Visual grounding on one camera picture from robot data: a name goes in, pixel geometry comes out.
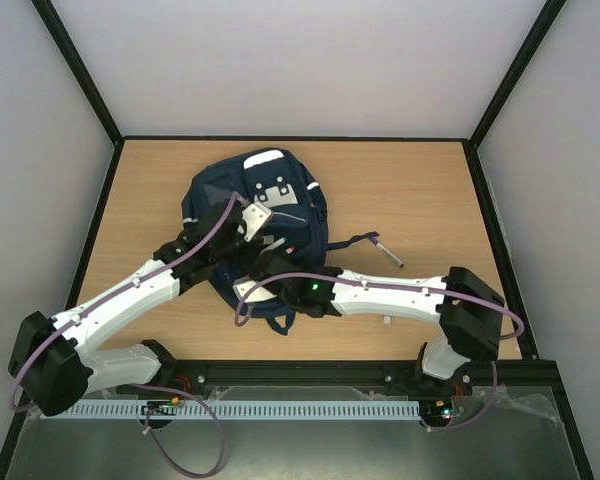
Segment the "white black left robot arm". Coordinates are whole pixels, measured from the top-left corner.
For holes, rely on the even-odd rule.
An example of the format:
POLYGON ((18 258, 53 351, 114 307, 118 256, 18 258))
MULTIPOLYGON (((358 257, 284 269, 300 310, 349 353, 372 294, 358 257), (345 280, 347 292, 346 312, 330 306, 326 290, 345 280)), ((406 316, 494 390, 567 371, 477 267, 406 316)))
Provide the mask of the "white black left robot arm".
POLYGON ((272 217, 260 202, 220 202, 157 249, 133 274, 80 305, 22 320, 8 364, 15 386, 48 416, 94 391, 159 377, 164 354, 153 343, 118 350, 102 344, 153 308, 207 281, 220 265, 254 258, 272 217))

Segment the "green capped white marker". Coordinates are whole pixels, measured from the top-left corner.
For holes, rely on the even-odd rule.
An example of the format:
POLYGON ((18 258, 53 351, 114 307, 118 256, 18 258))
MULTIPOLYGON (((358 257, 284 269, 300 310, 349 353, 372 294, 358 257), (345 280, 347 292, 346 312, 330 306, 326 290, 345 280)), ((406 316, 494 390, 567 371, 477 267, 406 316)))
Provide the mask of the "green capped white marker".
POLYGON ((279 238, 278 240, 274 241, 272 244, 266 246, 261 253, 267 252, 267 251, 273 251, 276 248, 279 248, 280 246, 284 245, 286 242, 286 238, 282 237, 279 238))

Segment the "purple capped white marker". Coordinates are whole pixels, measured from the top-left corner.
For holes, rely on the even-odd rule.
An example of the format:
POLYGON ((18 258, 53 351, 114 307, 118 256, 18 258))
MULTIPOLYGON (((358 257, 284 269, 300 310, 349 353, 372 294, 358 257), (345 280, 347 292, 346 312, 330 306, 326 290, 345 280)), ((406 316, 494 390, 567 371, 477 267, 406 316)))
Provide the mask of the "purple capped white marker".
POLYGON ((379 242, 376 237, 372 237, 370 241, 377 249, 379 249, 384 255, 386 255, 398 268, 404 267, 404 262, 394 253, 392 253, 386 246, 379 242))

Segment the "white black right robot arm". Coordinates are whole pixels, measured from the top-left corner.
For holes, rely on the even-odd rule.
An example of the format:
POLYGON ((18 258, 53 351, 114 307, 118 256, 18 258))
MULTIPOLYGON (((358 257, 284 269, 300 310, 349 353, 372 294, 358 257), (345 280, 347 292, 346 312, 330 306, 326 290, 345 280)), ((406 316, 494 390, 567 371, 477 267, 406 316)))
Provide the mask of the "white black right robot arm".
POLYGON ((339 267, 303 268, 265 252, 233 289, 247 304, 279 300, 312 318, 377 314, 438 327, 439 336, 421 346, 412 377, 424 392, 440 390, 472 361, 492 362, 499 355, 504 300, 462 267, 443 276, 392 278, 339 267))

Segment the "navy blue student backpack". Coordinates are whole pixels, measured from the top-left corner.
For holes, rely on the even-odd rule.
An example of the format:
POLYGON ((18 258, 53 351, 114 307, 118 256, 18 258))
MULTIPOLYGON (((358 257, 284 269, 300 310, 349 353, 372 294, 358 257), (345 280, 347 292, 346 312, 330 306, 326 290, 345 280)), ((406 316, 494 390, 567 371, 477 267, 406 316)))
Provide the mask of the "navy blue student backpack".
MULTIPOLYGON (((211 207, 226 209, 234 193, 252 203, 261 202, 273 212, 269 223, 258 232, 264 248, 285 237, 285 244, 273 252, 286 254, 287 247, 295 246, 296 251, 286 255, 296 265, 306 262, 312 267, 326 266, 328 252, 377 235, 368 232, 344 242, 329 242, 328 206, 319 183, 290 151, 264 148, 216 162, 193 177, 181 203, 180 242, 190 247, 189 223, 196 222, 211 207)), ((173 274, 180 281, 181 292, 209 282, 231 308, 237 308, 233 284, 249 274, 261 252, 250 262, 231 262, 213 271, 193 272, 188 259, 175 267, 173 274)))

